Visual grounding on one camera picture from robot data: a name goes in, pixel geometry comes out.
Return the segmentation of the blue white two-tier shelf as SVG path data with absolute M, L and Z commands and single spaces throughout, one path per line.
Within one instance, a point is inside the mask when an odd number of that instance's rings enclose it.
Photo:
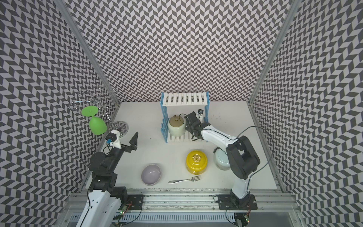
M 192 111 L 204 110 L 203 122 L 209 121 L 209 92 L 189 92 L 189 93 L 161 93 L 160 106 L 163 115 L 161 123 L 161 133 L 166 143 L 169 142 L 191 142 L 192 135 L 186 131 L 183 136 L 173 137 L 168 130 L 169 119 L 173 115 L 185 117 Z

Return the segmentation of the white pale blue tea canister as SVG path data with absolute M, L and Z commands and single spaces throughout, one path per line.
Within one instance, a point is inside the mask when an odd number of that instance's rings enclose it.
M 227 154 L 221 148 L 215 148 L 213 153 L 216 167 L 224 171 L 229 170 L 230 164 Z

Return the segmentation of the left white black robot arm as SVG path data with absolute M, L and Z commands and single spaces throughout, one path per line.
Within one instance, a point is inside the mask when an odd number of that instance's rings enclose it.
M 126 187 L 115 186 L 117 174 L 114 171 L 125 152 L 137 150 L 139 133 L 133 135 L 129 145 L 121 144 L 120 136 L 119 130 L 112 130 L 105 138 L 111 150 L 106 154 L 97 152 L 91 157 L 92 181 L 78 227 L 109 227 L 117 211 L 128 201 Z

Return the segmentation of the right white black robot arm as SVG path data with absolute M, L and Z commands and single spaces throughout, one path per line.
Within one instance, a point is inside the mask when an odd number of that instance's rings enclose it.
M 261 160 L 252 143 L 246 136 L 230 136 L 213 127 L 208 122 L 201 122 L 195 112 L 184 117 L 185 129 L 197 139 L 215 144 L 226 153 L 230 169 L 235 175 L 231 197 L 244 200 L 249 195 L 252 175 L 257 171 Z

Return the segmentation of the cream canister with olive lid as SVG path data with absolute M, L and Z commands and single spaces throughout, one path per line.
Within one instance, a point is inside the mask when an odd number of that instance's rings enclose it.
M 173 137 L 180 137 L 185 134 L 185 120 L 183 117 L 178 115 L 173 115 L 168 122 L 169 133 Z

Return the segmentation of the green plastic wine glass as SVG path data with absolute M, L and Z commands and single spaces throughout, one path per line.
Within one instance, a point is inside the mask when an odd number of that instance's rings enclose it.
M 90 117 L 89 128 L 94 135 L 102 135 L 107 131 L 105 121 L 97 117 L 99 109 L 97 106 L 87 106 L 81 110 L 81 114 L 85 117 Z

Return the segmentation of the lilac bowl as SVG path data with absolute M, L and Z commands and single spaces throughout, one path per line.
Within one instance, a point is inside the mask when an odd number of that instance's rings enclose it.
M 161 178 L 161 168 L 156 164 L 146 166 L 141 173 L 141 180 L 145 185 L 155 185 Z

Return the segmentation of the silver fork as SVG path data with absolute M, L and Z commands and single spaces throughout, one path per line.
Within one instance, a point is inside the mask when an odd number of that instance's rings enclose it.
M 196 182 L 196 181 L 199 181 L 201 179 L 201 176 L 194 176 L 194 177 L 191 177 L 189 179 L 182 179 L 182 180 L 172 180 L 172 181 L 169 181 L 168 184 L 176 184 L 176 183 L 181 183 L 181 182 Z

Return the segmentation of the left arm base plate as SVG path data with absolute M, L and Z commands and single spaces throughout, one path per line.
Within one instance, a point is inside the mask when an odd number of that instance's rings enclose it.
M 121 211 L 139 211 L 142 209 L 144 201 L 143 194 L 131 194 L 127 197 L 127 199 L 121 199 L 121 206 L 118 209 L 118 212 Z

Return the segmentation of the aluminium front rail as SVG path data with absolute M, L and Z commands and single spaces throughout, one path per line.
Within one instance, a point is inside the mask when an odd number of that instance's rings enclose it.
M 141 194 L 144 212 L 220 212 L 232 211 L 228 189 L 128 189 L 129 195 Z M 295 197 L 279 190 L 256 189 L 243 200 L 242 212 L 299 212 Z

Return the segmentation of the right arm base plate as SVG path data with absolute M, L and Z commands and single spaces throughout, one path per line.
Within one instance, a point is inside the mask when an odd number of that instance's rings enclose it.
M 235 209 L 235 210 L 257 210 L 257 202 L 253 194 L 248 194 L 243 199 L 238 199 L 236 196 L 231 194 L 219 194 L 216 196 L 216 202 L 218 203 L 219 209 L 222 211 Z

